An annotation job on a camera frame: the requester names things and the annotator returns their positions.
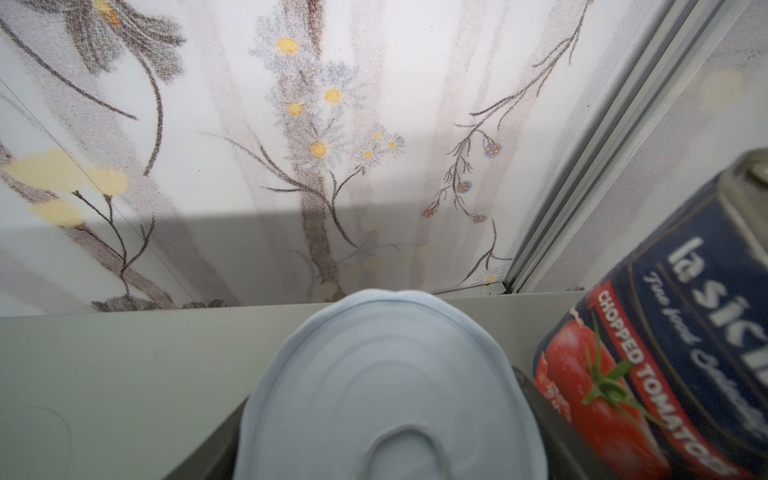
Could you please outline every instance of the wall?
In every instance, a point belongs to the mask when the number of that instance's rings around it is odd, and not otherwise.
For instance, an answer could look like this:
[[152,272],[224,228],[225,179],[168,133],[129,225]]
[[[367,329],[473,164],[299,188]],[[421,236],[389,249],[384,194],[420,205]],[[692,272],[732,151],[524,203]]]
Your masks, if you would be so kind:
[[596,284],[717,172],[768,145],[768,3],[730,14],[525,291]]
[[0,3],[0,311],[499,281],[669,1]]

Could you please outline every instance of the white wall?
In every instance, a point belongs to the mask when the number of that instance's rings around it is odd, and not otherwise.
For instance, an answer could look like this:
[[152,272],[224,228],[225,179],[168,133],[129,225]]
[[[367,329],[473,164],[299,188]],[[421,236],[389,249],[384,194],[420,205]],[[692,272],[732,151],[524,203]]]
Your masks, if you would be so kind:
[[768,146],[766,25],[768,2],[723,20],[524,291],[589,289],[718,171]]

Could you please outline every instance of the tin can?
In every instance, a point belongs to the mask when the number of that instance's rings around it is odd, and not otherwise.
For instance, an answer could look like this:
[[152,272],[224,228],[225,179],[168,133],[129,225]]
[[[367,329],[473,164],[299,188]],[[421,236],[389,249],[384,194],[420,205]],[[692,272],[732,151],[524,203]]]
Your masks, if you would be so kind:
[[768,148],[744,154],[544,338],[535,385],[623,480],[768,460]]

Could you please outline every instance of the red tomato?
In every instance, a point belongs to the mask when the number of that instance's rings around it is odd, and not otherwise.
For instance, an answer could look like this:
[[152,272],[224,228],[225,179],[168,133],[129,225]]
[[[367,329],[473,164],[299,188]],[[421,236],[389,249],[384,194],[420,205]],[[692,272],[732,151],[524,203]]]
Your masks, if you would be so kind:
[[[596,346],[595,335],[588,326],[577,320],[569,321],[547,346],[537,377],[541,373],[557,386],[570,405],[573,426],[623,480],[666,478],[670,474],[669,462],[659,450],[640,410],[606,396],[597,396],[584,405],[584,398],[595,385],[589,363],[596,360]],[[600,348],[599,372],[605,376],[616,362],[602,342]],[[624,379],[619,378],[616,383],[631,397]]]

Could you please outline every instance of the can lid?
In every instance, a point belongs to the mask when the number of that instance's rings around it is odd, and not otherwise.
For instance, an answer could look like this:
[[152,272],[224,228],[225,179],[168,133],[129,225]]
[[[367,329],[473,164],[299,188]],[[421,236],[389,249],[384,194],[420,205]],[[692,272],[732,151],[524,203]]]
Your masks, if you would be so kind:
[[248,399],[234,479],[257,478],[545,480],[547,464],[486,331],[429,294],[365,290],[310,317]]
[[760,161],[750,168],[750,174],[755,180],[768,187],[768,160]]

